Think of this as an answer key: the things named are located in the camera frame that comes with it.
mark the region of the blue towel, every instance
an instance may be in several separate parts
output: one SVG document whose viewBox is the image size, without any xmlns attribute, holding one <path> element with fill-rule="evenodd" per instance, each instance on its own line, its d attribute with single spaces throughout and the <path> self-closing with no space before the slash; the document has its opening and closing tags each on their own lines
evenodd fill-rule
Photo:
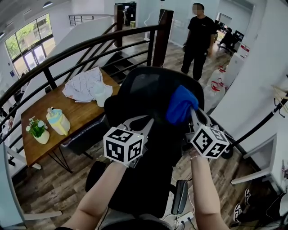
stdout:
<svg viewBox="0 0 288 230">
<path fill-rule="evenodd" d="M 166 119 L 173 125 L 183 123 L 191 114 L 190 107 L 198 109 L 198 100 L 188 89 L 180 85 L 172 94 Z"/>
</svg>

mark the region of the wooden floor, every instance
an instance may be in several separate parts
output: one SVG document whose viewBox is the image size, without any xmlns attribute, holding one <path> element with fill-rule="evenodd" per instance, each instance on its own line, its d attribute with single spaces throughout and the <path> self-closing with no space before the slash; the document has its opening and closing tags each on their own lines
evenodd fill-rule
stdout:
<svg viewBox="0 0 288 230">
<path fill-rule="evenodd" d="M 140 40 L 140 37 L 126 37 L 124 44 Z M 127 53 L 140 52 L 147 49 L 147 45 L 143 44 L 137 48 L 131 47 L 127 49 Z M 227 65 L 230 56 L 223 51 L 217 51 L 218 47 L 214 47 L 212 58 L 208 58 L 203 70 L 203 76 L 200 82 L 204 84 L 211 73 L 218 65 Z M 168 45 L 166 60 L 164 67 L 176 71 L 181 69 L 183 61 L 183 52 L 176 45 Z M 39 163 L 42 165 L 42 170 L 37 171 L 34 168 L 28 168 L 14 177 L 14 187 L 18 200 L 25 213 L 40 213 L 52 212 L 61 210 L 62 216 L 46 219 L 42 221 L 27 221 L 26 225 L 30 230 L 53 230 L 61 226 L 75 211 L 81 198 L 85 195 L 85 182 L 89 170 L 93 163 L 97 160 L 107 161 L 102 154 L 103 143 L 99 142 L 90 153 L 94 160 L 90 160 L 85 156 L 76 156 L 73 153 L 64 153 L 67 158 L 67 163 L 73 171 L 73 174 L 66 172 L 63 168 L 57 165 L 52 159 L 46 157 Z M 221 214 L 224 221 L 230 226 L 232 223 L 233 210 L 237 203 L 244 201 L 244 190 L 247 187 L 251 188 L 254 194 L 265 194 L 269 192 L 265 183 L 254 181 L 253 184 L 242 183 L 239 185 L 231 185 L 230 181 L 233 178 L 248 175 L 254 172 L 251 165 L 242 160 L 239 153 L 235 153 L 229 160 L 219 158 L 210 162 L 213 181 L 216 185 L 220 202 Z M 188 179 L 191 177 L 191 168 L 189 157 L 183 157 L 173 172 L 174 179 Z M 189 194 L 193 202 L 192 183 L 189 183 Z M 185 212 L 192 210 L 190 203 L 187 203 Z M 186 224 L 185 229 L 193 229 L 192 226 Z M 249 230 L 251 227 L 236 227 L 234 229 Z"/>
</svg>

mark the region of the brown tabletop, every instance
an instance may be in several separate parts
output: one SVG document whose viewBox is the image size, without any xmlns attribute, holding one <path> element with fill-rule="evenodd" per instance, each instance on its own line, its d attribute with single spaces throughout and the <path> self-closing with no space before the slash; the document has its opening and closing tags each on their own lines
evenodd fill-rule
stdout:
<svg viewBox="0 0 288 230">
<path fill-rule="evenodd" d="M 101 72 L 104 83 L 113 86 L 113 95 L 116 95 L 120 86 L 103 70 L 101 70 Z M 96 101 L 76 103 L 74 100 L 65 97 L 62 93 L 64 86 L 65 84 L 62 84 L 40 98 L 21 115 L 22 137 L 28 166 L 35 164 L 40 158 L 56 149 L 61 143 L 77 134 L 81 128 L 93 122 L 97 117 L 104 113 L 104 108 L 98 107 Z M 49 107 L 61 109 L 63 114 L 70 121 L 71 128 L 67 136 L 57 134 L 49 125 L 46 119 L 47 109 Z M 36 141 L 34 137 L 26 131 L 26 127 L 29 125 L 29 118 L 33 116 L 43 120 L 48 126 L 50 138 L 44 145 Z"/>
</svg>

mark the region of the black and white shoe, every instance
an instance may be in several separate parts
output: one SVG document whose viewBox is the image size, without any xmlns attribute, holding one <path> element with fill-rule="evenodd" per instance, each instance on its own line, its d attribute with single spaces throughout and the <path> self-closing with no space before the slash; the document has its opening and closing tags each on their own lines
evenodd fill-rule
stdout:
<svg viewBox="0 0 288 230">
<path fill-rule="evenodd" d="M 234 209 L 234 215 L 233 215 L 233 220 L 235 222 L 239 222 L 239 220 L 237 220 L 238 216 L 242 213 L 242 209 L 241 209 L 241 205 L 240 204 L 237 204 L 235 206 L 235 209 Z"/>
<path fill-rule="evenodd" d="M 244 196 L 245 196 L 245 205 L 249 205 L 249 198 L 251 196 L 251 193 L 250 193 L 250 190 L 249 189 L 246 189 L 245 190 L 245 193 L 244 193 Z"/>
</svg>

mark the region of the white table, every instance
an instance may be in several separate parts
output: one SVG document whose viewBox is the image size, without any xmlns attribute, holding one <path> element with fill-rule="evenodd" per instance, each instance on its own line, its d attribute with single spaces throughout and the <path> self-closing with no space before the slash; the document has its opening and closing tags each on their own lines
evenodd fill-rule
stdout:
<svg viewBox="0 0 288 230">
<path fill-rule="evenodd" d="M 8 154 L 5 145 L 0 145 L 0 225 L 5 229 L 26 229 L 25 226 L 14 226 L 28 220 L 40 220 L 62 215 L 61 211 L 43 214 L 24 214 L 11 180 Z"/>
<path fill-rule="evenodd" d="M 277 133 L 268 139 L 266 142 L 262 143 L 260 146 L 256 147 L 246 155 L 244 155 L 244 159 L 251 157 L 253 154 L 257 153 L 257 151 L 265 146 L 267 143 L 273 141 L 273 149 L 270 164 L 267 168 L 250 174 L 245 177 L 237 178 L 231 181 L 231 184 L 239 184 L 242 182 L 250 181 L 262 176 L 271 176 L 276 185 L 282 190 L 286 190 L 286 183 L 283 180 L 282 176 L 282 160 L 288 159 L 288 129 L 287 125 L 283 125 L 278 129 Z"/>
</svg>

